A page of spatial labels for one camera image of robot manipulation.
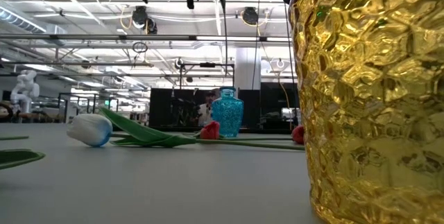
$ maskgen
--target person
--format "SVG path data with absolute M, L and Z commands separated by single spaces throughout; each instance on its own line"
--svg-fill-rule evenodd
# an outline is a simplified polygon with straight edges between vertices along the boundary
M 199 105 L 199 118 L 198 118 L 198 125 L 199 126 L 206 126 L 207 124 L 211 123 L 211 104 L 216 99 L 216 94 L 211 91 L 208 92 L 205 95 L 205 103 Z

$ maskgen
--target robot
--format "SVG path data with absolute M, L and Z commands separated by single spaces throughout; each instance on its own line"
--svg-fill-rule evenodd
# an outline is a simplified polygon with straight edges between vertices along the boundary
M 35 71 L 22 71 L 17 77 L 17 85 L 11 92 L 10 101 L 14 113 L 31 112 L 31 103 L 40 94 L 40 86 L 34 83 L 37 73 Z

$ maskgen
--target green stem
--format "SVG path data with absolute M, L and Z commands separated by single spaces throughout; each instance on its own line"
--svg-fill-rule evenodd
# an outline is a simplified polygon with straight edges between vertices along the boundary
M 227 141 L 292 141 L 292 138 L 290 137 L 280 137 L 280 138 L 274 138 L 274 137 L 264 137 L 264 138 L 222 138 L 222 140 Z
M 128 135 L 128 134 L 117 134 L 117 133 L 112 133 L 111 134 L 111 137 L 123 137 L 123 138 L 126 138 L 126 137 L 130 137 L 131 135 Z
M 20 140 L 20 139 L 28 139 L 29 136 L 23 137 L 0 137 L 0 141 L 8 141 L 8 140 Z
M 258 148 L 279 148 L 279 149 L 287 149 L 287 150 L 305 150 L 305 147 L 302 145 L 286 146 L 286 145 L 275 145 L 275 144 L 255 144 L 255 143 L 250 143 L 250 142 L 227 141 L 227 140 L 196 139 L 196 143 L 198 143 L 198 144 L 227 144 L 227 145 L 258 147 Z

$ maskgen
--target white tulip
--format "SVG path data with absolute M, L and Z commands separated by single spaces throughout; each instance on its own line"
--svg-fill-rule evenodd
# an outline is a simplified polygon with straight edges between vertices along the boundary
M 100 147 L 106 144 L 111 134 L 111 121 L 99 114 L 79 114 L 74 117 L 67 130 L 68 137 L 77 139 L 91 147 Z

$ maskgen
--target red object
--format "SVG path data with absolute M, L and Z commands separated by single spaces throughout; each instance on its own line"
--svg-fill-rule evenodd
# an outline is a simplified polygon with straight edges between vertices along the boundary
M 219 139 L 219 128 L 221 125 L 213 121 L 200 131 L 201 139 Z
M 294 128 L 291 137 L 296 144 L 304 144 L 304 126 Z

